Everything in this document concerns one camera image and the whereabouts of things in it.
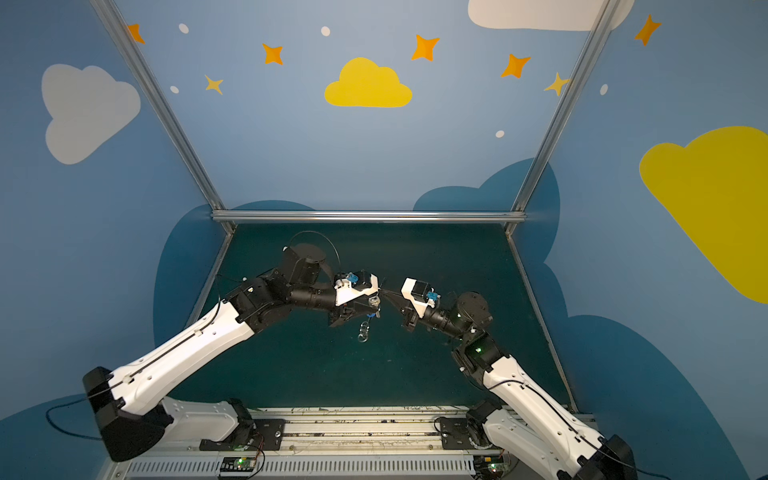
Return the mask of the metal keyring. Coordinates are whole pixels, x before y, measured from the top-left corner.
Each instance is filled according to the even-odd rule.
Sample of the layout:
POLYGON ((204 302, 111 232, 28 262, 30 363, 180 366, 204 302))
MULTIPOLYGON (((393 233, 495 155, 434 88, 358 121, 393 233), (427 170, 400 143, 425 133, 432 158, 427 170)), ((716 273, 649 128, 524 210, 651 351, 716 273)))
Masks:
POLYGON ((365 343, 369 340, 370 322, 368 320, 363 321, 359 327, 359 333, 357 340, 360 343, 365 343))

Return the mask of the silver key blue head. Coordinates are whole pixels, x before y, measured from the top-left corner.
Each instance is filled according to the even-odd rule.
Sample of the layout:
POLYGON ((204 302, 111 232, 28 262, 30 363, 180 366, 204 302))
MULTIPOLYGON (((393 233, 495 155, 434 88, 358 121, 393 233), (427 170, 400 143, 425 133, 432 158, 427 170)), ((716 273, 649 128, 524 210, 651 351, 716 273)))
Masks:
POLYGON ((380 304, 381 300, 378 295, 370 296, 368 298, 368 305, 370 307, 370 312, 367 314, 369 318, 379 318, 380 317, 380 304))

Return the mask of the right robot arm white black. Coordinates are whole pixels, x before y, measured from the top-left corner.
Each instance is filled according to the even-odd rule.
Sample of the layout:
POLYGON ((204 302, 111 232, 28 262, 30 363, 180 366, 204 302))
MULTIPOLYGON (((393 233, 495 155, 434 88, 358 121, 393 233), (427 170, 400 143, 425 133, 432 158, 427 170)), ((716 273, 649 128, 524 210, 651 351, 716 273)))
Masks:
POLYGON ((631 447, 604 437, 579 420, 501 349, 488 331, 493 316, 477 292, 461 294, 448 309, 425 282, 405 280, 400 291, 381 291, 408 327, 421 323, 458 340, 452 356, 460 371, 497 397, 467 417, 487 440, 544 479, 635 479, 631 447))

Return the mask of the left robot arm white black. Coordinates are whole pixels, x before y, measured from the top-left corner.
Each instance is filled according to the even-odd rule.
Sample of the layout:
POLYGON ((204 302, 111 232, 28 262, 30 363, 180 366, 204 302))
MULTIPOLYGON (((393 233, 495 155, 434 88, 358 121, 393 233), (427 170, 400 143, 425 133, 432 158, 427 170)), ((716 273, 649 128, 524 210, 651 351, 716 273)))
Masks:
POLYGON ((162 404, 182 381, 296 309, 327 313, 332 327, 376 314, 380 282, 365 270, 335 273, 311 244, 287 247, 278 267, 242 281, 208 313, 141 358, 83 377, 109 457, 126 461, 154 447, 174 423, 162 404))

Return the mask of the right controller board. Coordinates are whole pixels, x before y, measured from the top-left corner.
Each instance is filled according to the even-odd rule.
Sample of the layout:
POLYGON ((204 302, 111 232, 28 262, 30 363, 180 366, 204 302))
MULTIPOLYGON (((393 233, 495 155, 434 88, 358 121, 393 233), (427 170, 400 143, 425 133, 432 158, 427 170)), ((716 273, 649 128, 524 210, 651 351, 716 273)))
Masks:
POLYGON ((503 456, 479 455, 473 457, 474 480, 498 480, 506 476, 512 465, 503 456))

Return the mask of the controller board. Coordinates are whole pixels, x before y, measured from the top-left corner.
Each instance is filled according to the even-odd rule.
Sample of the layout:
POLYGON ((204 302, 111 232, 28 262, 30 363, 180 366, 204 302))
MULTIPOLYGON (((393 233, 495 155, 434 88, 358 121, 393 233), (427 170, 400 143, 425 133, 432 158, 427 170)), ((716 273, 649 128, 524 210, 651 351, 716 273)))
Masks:
POLYGON ((506 476, 512 465, 503 456, 479 455, 473 457, 474 480, 498 480, 506 476))
POLYGON ((220 479, 248 479, 257 469, 257 459, 253 456, 224 457, 218 469, 220 479))

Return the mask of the left controller board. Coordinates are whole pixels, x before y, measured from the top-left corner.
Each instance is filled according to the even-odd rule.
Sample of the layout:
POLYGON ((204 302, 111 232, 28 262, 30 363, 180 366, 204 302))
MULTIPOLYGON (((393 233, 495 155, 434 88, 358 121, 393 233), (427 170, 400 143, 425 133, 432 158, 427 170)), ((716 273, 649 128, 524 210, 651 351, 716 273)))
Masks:
POLYGON ((257 459, 253 456, 224 457, 218 469, 220 479, 248 479, 257 469, 257 459))

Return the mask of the aluminium frame back bar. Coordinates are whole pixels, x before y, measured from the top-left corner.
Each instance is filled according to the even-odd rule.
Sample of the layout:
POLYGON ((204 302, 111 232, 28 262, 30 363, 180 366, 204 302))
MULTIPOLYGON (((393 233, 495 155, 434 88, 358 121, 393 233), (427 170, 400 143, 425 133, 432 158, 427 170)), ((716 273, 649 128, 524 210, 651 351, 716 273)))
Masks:
POLYGON ((217 222, 244 223, 522 223, 524 212, 214 210, 217 222))

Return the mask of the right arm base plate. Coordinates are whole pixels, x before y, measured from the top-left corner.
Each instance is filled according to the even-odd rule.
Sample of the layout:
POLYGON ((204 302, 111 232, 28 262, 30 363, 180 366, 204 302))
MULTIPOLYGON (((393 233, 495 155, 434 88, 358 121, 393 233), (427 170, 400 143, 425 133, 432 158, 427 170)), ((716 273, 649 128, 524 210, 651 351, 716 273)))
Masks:
POLYGON ((474 420, 438 417, 433 421, 443 450, 486 450, 492 443, 474 420))

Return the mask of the aluminium rail base front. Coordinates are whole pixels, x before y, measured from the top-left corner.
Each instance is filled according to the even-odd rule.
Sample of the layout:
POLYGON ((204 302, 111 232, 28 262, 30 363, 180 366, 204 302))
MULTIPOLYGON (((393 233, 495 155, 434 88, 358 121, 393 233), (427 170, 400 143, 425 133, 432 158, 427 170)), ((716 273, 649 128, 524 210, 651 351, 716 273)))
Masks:
POLYGON ((438 417, 467 418, 462 406, 265 408, 253 419, 286 421, 277 451, 200 451, 191 436, 223 418, 221 408, 175 403, 191 428, 148 452, 121 462, 106 460, 102 479, 220 479, 224 457, 253 456, 248 479, 473 479, 473 457, 499 455, 512 469, 502 479, 544 479, 509 452, 443 450, 433 426, 438 417))

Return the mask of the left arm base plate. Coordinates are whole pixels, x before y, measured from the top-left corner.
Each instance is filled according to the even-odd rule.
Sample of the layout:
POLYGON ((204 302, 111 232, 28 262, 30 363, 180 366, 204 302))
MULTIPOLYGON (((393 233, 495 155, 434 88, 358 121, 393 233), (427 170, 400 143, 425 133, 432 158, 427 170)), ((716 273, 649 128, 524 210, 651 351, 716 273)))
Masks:
POLYGON ((223 440, 200 441, 200 451, 277 451, 281 447, 284 419, 252 419, 240 422, 223 440))

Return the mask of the aluminium frame right post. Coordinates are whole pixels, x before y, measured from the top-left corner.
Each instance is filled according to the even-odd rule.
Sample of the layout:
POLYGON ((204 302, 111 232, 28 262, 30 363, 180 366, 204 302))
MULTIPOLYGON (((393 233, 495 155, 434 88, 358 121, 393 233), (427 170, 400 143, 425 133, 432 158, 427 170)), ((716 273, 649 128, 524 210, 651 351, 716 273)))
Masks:
POLYGON ((586 41, 571 72, 571 80, 565 86, 565 92, 558 100, 551 122, 545 132, 542 143, 529 167, 526 176, 515 197, 511 212, 519 219, 505 224, 505 235, 512 240, 516 226, 523 223, 526 218, 526 210, 535 192, 537 185, 554 154, 561 135, 568 120, 586 86, 592 71, 604 49, 604 46, 613 31, 613 22, 619 17, 624 1, 604 1, 598 11, 595 23, 589 32, 586 41))

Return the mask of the aluminium frame post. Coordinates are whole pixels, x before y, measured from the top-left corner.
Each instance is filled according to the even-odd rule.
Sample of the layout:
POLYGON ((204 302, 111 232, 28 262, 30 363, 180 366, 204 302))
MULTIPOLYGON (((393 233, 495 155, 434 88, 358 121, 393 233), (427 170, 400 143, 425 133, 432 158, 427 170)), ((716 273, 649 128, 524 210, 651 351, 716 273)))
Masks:
POLYGON ((213 213, 226 207, 114 1, 90 2, 213 213))
POLYGON ((604 49, 604 46, 613 31, 613 22, 619 17, 624 1, 604 1, 598 11, 595 23, 589 32, 586 41, 571 72, 571 80, 565 86, 565 92, 558 100, 551 122, 545 132, 542 143, 529 167, 526 176, 515 197, 511 212, 519 219, 505 224, 505 235, 512 240, 516 226, 523 223, 526 218, 526 210, 535 192, 537 185, 554 154, 561 135, 568 120, 586 86, 592 71, 604 49))

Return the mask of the aluminium frame left post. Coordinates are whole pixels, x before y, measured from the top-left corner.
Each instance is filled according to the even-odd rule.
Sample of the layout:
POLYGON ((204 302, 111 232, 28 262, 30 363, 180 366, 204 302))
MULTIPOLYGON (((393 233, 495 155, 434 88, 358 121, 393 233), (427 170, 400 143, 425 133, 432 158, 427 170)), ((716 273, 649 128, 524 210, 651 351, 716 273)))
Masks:
POLYGON ((114 1, 90 2, 213 213, 226 207, 114 1))

